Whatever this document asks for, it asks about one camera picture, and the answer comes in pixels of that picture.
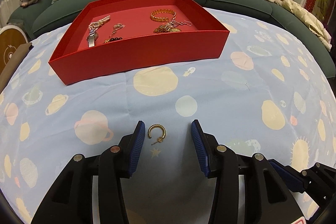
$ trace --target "wooden stool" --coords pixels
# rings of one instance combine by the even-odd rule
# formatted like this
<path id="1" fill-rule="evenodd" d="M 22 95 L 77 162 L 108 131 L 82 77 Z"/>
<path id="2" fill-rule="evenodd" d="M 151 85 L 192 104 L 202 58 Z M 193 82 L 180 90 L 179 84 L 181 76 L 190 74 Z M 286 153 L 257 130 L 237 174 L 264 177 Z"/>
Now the wooden stool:
<path id="1" fill-rule="evenodd" d="M 6 25 L 0 30 L 0 73 L 21 44 L 28 43 L 23 30 L 15 25 Z"/>

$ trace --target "metal screw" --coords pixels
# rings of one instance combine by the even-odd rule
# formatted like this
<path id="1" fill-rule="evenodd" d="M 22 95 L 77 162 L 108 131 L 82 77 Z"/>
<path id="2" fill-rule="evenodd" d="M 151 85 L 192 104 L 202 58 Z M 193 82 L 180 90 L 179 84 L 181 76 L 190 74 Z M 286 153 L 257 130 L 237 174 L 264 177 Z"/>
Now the metal screw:
<path id="1" fill-rule="evenodd" d="M 225 152 L 226 151 L 226 146 L 224 146 L 224 145 L 218 145 L 217 146 L 217 151 L 219 151 L 219 152 Z"/>
<path id="2" fill-rule="evenodd" d="M 264 159 L 264 156 L 263 156 L 262 154 L 260 154 L 260 153 L 256 153 L 256 154 L 254 155 L 254 157 L 255 157 L 257 160 L 263 160 L 263 159 Z"/>
<path id="3" fill-rule="evenodd" d="M 112 146 L 110 151 L 112 153 L 118 153 L 120 151 L 120 147 L 118 145 Z"/>
<path id="4" fill-rule="evenodd" d="M 82 158 L 83 158 L 83 156 L 81 154 L 77 154 L 73 157 L 73 160 L 74 161 L 80 161 L 80 160 L 82 160 Z"/>

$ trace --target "blue ribbed rubber pad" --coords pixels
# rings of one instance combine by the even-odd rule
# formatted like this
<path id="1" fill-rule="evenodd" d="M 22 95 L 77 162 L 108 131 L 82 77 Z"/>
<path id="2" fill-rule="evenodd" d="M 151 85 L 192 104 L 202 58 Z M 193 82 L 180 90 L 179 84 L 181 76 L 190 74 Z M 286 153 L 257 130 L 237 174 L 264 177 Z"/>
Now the blue ribbed rubber pad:
<path id="1" fill-rule="evenodd" d="M 294 193 L 303 193 L 305 191 L 303 187 L 302 181 L 300 181 L 298 178 L 293 176 L 291 173 L 289 173 L 286 169 L 283 167 L 277 165 L 273 161 L 269 161 L 269 163 L 272 165 L 272 167 L 275 169 L 275 171 L 280 175 L 288 189 L 290 189 Z"/>
<path id="2" fill-rule="evenodd" d="M 201 139 L 201 135 L 197 129 L 195 122 L 191 123 L 191 136 L 193 138 L 199 166 L 201 167 L 201 171 L 207 177 L 210 173 L 209 162 L 208 162 L 209 155 L 207 154 L 205 150 L 204 143 Z"/>
<path id="3" fill-rule="evenodd" d="M 135 139 L 135 142 L 131 149 L 131 153 L 129 157 L 129 161 L 130 161 L 129 167 L 128 167 L 129 176 L 132 176 L 133 173 L 137 169 L 143 141 L 145 140 L 145 135 L 146 135 L 146 127 L 145 127 L 145 123 L 142 122 L 140 129 L 139 129 L 139 133 L 137 134 L 137 137 Z"/>

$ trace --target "red box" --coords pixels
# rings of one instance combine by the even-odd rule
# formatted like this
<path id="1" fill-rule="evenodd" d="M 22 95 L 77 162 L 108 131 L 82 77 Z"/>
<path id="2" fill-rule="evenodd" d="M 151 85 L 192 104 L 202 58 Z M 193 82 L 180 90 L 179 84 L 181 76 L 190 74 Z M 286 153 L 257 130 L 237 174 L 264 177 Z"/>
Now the red box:
<path id="1" fill-rule="evenodd" d="M 156 34 L 165 22 L 150 18 L 152 11 L 172 9 L 181 32 Z M 88 47 L 88 26 L 107 15 L 110 20 L 97 30 L 94 47 Z M 172 17 L 158 14 L 157 17 Z M 122 40 L 104 43 L 117 23 L 125 25 L 114 37 Z M 175 62 L 218 58 L 229 31 L 193 0 L 97 0 L 89 3 L 70 25 L 49 65 L 64 84 L 117 72 Z"/>

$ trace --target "cream blanket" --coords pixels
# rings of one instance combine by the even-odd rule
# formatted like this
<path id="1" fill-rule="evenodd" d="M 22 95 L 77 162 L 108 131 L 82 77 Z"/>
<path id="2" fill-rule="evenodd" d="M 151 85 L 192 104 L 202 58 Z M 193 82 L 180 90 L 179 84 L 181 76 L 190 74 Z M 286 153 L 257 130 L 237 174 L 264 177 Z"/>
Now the cream blanket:
<path id="1" fill-rule="evenodd" d="M 331 36 L 323 27 L 321 21 L 319 21 L 312 13 L 308 12 L 299 3 L 296 3 L 293 0 L 284 0 L 282 2 L 282 7 L 301 20 L 301 22 L 304 23 L 309 28 L 309 30 L 311 30 L 321 40 L 328 52 L 330 52 Z"/>

